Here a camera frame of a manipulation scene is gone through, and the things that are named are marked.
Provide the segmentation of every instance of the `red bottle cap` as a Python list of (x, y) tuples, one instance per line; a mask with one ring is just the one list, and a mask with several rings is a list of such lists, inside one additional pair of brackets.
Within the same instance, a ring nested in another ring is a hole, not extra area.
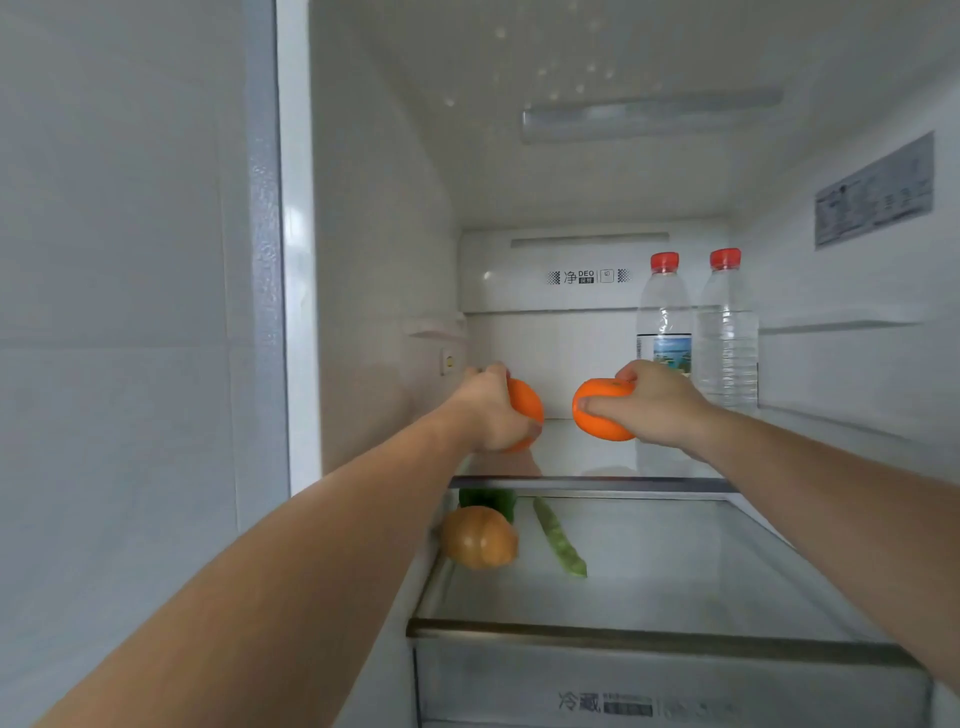
[(657, 253), (650, 257), (650, 270), (654, 273), (676, 273), (679, 267), (679, 253)]
[(721, 248), (710, 254), (710, 268), (715, 271), (724, 271), (728, 268), (740, 267), (739, 248)]

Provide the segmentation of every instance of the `bottle with label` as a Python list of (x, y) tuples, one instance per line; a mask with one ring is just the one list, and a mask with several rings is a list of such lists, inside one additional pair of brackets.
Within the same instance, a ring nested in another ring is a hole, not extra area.
[(759, 320), (740, 276), (738, 248), (710, 254), (713, 273), (697, 306), (693, 380), (708, 400), (756, 413)]
[(636, 358), (658, 361), (690, 376), (693, 313), (684, 281), (677, 275), (679, 267), (676, 253), (650, 258), (652, 275), (636, 313)]

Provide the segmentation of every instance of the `green pepper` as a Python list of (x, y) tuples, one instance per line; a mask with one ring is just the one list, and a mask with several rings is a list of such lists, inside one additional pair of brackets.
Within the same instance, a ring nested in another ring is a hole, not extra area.
[(540, 522), (540, 528), (543, 529), (547, 543), (557, 554), (557, 559), (564, 567), (564, 571), (587, 578), (587, 562), (580, 558), (577, 549), (566, 538), (564, 527), (560, 525), (557, 514), (540, 496), (534, 498), (534, 512), (537, 514), (537, 520)]
[(516, 493), (505, 488), (461, 488), (460, 507), (483, 505), (500, 513), (507, 523), (514, 522)]

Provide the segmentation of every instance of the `onion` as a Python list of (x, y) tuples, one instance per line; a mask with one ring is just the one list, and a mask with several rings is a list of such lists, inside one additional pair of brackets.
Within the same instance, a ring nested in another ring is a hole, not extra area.
[(483, 505), (458, 508), (444, 519), (440, 548), (468, 569), (493, 569), (516, 559), (518, 538), (502, 514)]

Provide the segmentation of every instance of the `clear bottle without label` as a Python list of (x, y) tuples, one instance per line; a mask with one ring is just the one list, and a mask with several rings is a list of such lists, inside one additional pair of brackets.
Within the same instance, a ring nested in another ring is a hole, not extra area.
[(700, 297), (693, 342), (693, 380), (704, 397), (756, 413), (759, 321), (740, 274), (740, 251), (710, 254), (713, 273)]
[(636, 358), (658, 361), (689, 376), (693, 314), (679, 267), (676, 253), (650, 258), (653, 275), (643, 287), (636, 313)]

